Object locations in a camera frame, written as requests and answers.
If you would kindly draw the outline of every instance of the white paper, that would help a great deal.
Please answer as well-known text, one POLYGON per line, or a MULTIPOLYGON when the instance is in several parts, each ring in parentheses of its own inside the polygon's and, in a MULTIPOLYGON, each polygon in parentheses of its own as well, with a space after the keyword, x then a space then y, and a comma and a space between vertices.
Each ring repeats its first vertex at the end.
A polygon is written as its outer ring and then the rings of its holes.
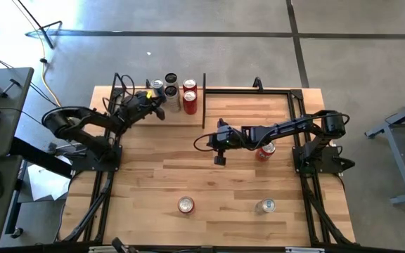
MULTIPOLYGON (((57 158, 71 164, 69 159, 62 155, 57 158)), ((32 199, 34 201, 49 195, 51 195, 54 200, 57 200, 68 192, 70 180, 61 175, 57 175, 35 164, 27 168, 27 173, 29 173, 32 199)))

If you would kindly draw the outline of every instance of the soda can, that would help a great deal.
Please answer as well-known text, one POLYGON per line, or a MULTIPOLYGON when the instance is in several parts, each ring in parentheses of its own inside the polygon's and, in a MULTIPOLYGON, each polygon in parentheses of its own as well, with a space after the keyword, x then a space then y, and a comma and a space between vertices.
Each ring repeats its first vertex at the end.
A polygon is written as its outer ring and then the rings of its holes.
POLYGON ((167 102, 167 98, 165 97, 165 87, 163 85, 162 80, 156 79, 151 83, 151 87, 154 90, 154 94, 158 97, 161 97, 163 102, 167 102))
POLYGON ((269 143, 257 150, 256 158, 262 162, 267 161, 274 154, 274 151, 276 151, 274 144, 269 143))
POLYGON ((272 199, 260 200, 255 206, 255 212, 257 214, 267 214, 274 212, 276 209, 276 203, 272 199))
POLYGON ((181 199, 177 202, 177 208, 183 214, 189 214, 195 209, 195 202, 191 197, 181 197, 181 199))
POLYGON ((196 81, 193 79, 187 79, 184 81, 184 84, 182 85, 184 88, 184 93, 186 91, 193 91, 198 95, 198 87, 196 86, 196 81))
POLYGON ((194 91, 186 91, 182 98, 182 103, 184 104, 184 111, 186 111, 188 115, 196 113, 198 102, 196 101, 196 93, 194 91))
POLYGON ((165 76, 165 81, 167 83, 167 86, 174 86, 177 89, 178 95, 180 95, 179 91, 179 84, 177 83, 177 76, 174 73, 169 73, 165 76))
POLYGON ((167 106, 171 112, 179 112, 181 110, 179 92, 175 86, 165 88, 165 97, 167 97, 167 106))

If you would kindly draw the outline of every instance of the gray floor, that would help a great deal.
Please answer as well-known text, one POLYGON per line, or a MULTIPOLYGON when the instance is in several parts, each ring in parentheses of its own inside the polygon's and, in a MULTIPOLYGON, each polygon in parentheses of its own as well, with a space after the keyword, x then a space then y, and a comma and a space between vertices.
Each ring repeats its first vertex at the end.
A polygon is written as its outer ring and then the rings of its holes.
MULTIPOLYGON (((0 20, 0 59, 35 68, 41 86, 38 39, 11 2, 0 20)), ((293 0, 300 32, 405 33, 405 0, 293 0)), ((26 1, 46 24, 65 29, 139 31, 289 32, 285 0, 223 1, 26 1)), ((63 105, 88 105, 95 85, 110 85, 114 72, 146 78, 175 72, 208 85, 249 86, 260 76, 265 86, 301 87, 292 39, 57 37, 47 49, 47 81, 63 105)), ((302 39, 311 88, 321 88, 327 108, 351 115, 347 135, 337 143, 356 161, 345 172, 349 210, 357 242, 371 247, 405 249, 405 205, 389 198, 405 193, 396 163, 383 136, 363 132, 405 105, 405 40, 302 39)), ((33 91, 24 110, 40 118, 51 106, 33 91)), ((23 117, 17 135, 39 148, 52 134, 23 117)), ((52 241, 63 202, 25 204, 18 225, 26 234, 4 237, 1 246, 52 241)))

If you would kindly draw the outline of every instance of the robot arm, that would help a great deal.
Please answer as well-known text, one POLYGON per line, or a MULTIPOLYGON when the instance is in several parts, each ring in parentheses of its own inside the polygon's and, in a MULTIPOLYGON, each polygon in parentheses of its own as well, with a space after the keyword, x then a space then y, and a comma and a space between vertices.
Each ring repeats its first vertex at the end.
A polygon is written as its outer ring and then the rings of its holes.
POLYGON ((56 138, 76 141, 86 146, 97 160, 110 160, 114 152, 108 140, 103 136, 92 136, 83 128, 87 124, 94 124, 121 136, 134 123, 153 112, 164 120, 165 113, 160 108, 161 103, 160 98, 152 98, 150 93, 138 91, 135 95, 124 98, 113 115, 101 114, 96 109, 84 107, 62 107, 47 112, 41 123, 56 138))
POLYGON ((273 126, 242 126, 240 131, 220 119, 218 131, 209 136, 207 146, 218 152, 214 163, 225 165, 226 158, 223 154, 226 150, 238 148, 255 150, 277 138, 308 132, 314 134, 316 138, 304 144, 303 159, 320 157, 321 151, 331 140, 344 136, 343 116, 334 110, 321 110, 313 115, 304 115, 273 126), (321 127, 314 123, 314 119, 321 119, 321 127))

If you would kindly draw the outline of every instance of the yellow cable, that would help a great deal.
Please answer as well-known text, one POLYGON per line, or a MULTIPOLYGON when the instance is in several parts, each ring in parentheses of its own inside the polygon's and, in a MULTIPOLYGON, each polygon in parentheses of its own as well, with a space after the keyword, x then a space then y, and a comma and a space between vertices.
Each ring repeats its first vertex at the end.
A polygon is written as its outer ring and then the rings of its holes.
MULTIPOLYGON (((17 8, 21 12, 21 14, 23 16, 25 16, 26 20, 29 22, 29 24, 31 24, 32 29, 34 29, 34 31, 37 33, 37 36, 39 37, 39 40, 41 42, 41 49, 43 51, 43 59, 46 59, 45 45, 43 44, 43 40, 41 40, 40 33, 39 33, 38 29, 35 28, 34 24, 32 24, 31 20, 29 20, 29 18, 26 16, 26 14, 21 10, 21 8, 17 5, 17 3, 14 0, 12 0, 12 3, 15 4, 15 6, 17 6, 17 8)), ((57 99, 56 95, 54 94, 54 92, 49 88, 48 84, 46 83, 46 80, 45 80, 45 63, 41 63, 41 80, 43 81, 43 84, 46 87, 46 89, 49 91, 49 93, 53 96, 54 100, 56 101, 56 104, 58 106, 62 106, 60 104, 59 100, 57 99)))

